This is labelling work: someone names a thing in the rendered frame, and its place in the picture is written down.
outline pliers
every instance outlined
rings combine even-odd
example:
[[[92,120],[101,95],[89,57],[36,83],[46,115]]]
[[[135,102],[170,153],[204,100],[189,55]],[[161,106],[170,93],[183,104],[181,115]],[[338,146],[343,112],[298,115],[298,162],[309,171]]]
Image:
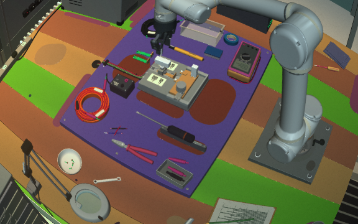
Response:
[[[131,146],[130,144],[125,145],[125,143],[123,143],[122,141],[118,141],[118,140],[115,140],[115,139],[112,139],[111,141],[114,144],[116,144],[117,146],[119,146],[119,147],[126,148],[126,151],[129,151],[133,155],[137,156],[139,159],[142,159],[143,161],[148,162],[149,164],[153,164],[154,161],[151,160],[151,159],[148,159],[148,158],[146,158],[146,157],[144,157],[142,155],[140,155],[138,152],[143,152],[143,153],[146,153],[146,154],[151,155],[151,156],[157,156],[156,152],[153,152],[153,151],[150,151],[150,150],[147,150],[147,149],[143,149],[141,147]]]

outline orange cable coil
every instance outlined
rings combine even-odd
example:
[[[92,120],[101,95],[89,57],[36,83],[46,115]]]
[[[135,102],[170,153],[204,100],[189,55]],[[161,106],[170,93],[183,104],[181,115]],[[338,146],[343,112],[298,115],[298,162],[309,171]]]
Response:
[[[101,105],[99,109],[97,109],[95,112],[88,112],[89,114],[92,114],[102,120],[108,113],[110,108],[110,101],[109,97],[106,93],[103,94],[103,90],[97,87],[89,87],[84,89],[83,91],[78,94],[76,98],[76,106],[75,106],[75,113],[77,114],[77,117],[87,123],[95,123],[99,120],[92,118],[91,116],[87,115],[87,112],[83,109],[82,104],[84,101],[88,98],[95,97],[100,100]]]

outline blue tape roll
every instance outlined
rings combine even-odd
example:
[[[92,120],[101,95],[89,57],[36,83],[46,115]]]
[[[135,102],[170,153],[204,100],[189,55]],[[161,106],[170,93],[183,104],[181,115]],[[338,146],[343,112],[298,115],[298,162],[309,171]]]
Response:
[[[235,46],[239,43],[239,37],[236,34],[225,34],[223,40],[225,43],[231,46]]]

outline white label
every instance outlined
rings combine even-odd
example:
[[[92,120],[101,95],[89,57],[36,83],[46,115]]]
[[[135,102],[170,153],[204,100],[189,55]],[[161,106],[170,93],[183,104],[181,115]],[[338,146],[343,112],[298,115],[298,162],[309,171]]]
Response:
[[[178,64],[171,62],[171,65],[167,68],[168,70],[174,71],[177,68]]]
[[[97,114],[95,114],[95,116],[100,116],[100,115],[102,115],[104,113],[104,110],[101,110],[101,111],[99,111],[99,113],[97,113]]]
[[[99,89],[99,88],[96,88],[96,87],[95,87],[93,90],[94,90],[94,91],[98,91],[98,92],[100,92],[100,93],[103,93],[103,90],[101,90],[101,89]]]
[[[159,77],[158,75],[155,75],[155,74],[151,74],[148,78],[147,78],[147,81],[149,82],[152,82],[158,86],[162,86],[164,85],[165,81],[167,81],[166,78],[162,78],[162,77]]]

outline green clip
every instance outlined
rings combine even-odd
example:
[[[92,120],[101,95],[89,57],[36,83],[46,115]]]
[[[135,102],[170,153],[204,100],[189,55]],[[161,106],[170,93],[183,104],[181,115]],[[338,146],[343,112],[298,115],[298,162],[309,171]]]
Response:
[[[140,54],[140,55],[143,55],[143,56],[146,56],[146,57],[151,57],[152,56],[152,54],[148,54],[146,52],[141,52],[140,50],[137,50],[136,53]]]
[[[142,59],[142,58],[137,57],[137,56],[135,56],[135,55],[134,55],[134,59],[139,60],[139,61],[144,62],[144,63],[147,63],[147,60],[146,60],[146,59]]]

